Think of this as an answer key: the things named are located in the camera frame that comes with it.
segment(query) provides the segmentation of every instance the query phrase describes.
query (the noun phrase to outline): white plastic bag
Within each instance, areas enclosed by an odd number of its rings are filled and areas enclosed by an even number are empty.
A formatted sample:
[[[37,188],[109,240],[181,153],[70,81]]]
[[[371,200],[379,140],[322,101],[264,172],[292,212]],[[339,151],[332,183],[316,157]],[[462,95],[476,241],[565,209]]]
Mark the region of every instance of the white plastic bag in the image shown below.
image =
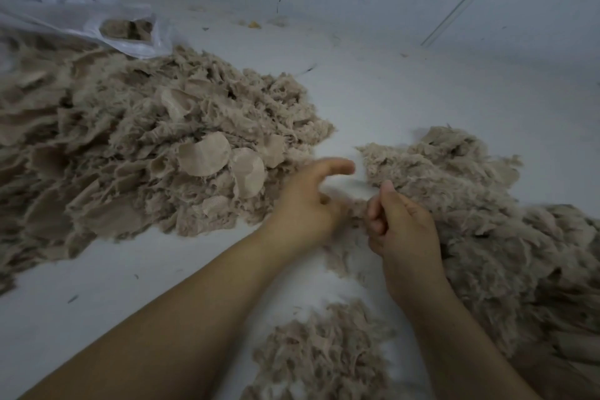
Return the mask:
[[[149,21],[151,42],[104,37],[100,27],[109,19]],[[0,0],[0,26],[75,35],[138,58],[168,55],[173,43],[179,43],[170,22],[158,17],[150,5],[123,4],[119,0]]]

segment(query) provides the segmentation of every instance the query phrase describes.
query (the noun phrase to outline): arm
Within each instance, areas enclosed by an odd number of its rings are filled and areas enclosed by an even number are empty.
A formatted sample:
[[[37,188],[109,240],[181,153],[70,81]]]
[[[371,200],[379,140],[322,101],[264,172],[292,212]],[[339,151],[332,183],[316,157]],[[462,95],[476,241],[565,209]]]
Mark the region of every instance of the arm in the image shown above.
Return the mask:
[[[324,242],[344,205],[318,191],[354,163],[324,159],[292,177],[257,231],[51,373],[23,400],[188,399],[206,395],[254,304],[290,262]]]
[[[429,212],[390,181],[369,201],[371,249],[383,258],[387,290],[415,331],[439,400],[540,400],[454,295]]]

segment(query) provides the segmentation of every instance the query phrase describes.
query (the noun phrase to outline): fabric scrap pile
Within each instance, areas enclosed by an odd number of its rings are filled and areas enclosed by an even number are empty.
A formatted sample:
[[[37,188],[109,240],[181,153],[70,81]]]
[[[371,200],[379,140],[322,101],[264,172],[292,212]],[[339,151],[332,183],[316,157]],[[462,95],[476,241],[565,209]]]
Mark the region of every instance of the fabric scrap pile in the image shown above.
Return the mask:
[[[410,388],[396,385],[380,345],[394,330],[374,318],[360,300],[332,303],[327,314],[276,327],[255,349],[254,382],[240,400],[294,398],[410,400]],[[281,388],[274,396],[273,387]],[[301,393],[294,395],[294,388]]]
[[[96,237],[258,223],[334,130],[285,73],[184,47],[139,60],[75,38],[2,38],[17,66],[0,77],[0,293]]]
[[[359,150],[370,184],[390,179],[431,211],[454,291],[523,377],[545,398],[600,398],[600,220],[519,206],[519,158],[493,159],[462,130]]]

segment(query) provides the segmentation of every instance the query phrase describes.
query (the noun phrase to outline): hand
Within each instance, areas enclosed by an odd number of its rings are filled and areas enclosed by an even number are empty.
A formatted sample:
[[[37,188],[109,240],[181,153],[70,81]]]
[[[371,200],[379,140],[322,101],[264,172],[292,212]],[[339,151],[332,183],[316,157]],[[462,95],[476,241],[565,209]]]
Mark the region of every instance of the hand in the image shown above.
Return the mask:
[[[354,162],[323,158],[296,173],[283,187],[273,214],[259,232],[290,258],[325,242],[348,216],[348,206],[319,192],[327,176],[353,174]]]
[[[448,292],[431,214],[397,193],[391,181],[369,200],[366,224],[369,246],[383,258],[387,291],[402,308]]]

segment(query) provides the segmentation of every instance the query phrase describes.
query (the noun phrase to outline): forearm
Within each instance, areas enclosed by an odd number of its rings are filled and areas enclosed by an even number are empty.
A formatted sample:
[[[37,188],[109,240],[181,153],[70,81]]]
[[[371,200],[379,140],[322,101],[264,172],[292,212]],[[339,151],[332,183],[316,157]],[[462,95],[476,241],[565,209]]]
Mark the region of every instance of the forearm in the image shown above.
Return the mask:
[[[438,400],[540,400],[449,286],[405,312]]]
[[[24,399],[201,398],[246,316],[289,261],[258,233],[223,252]]]

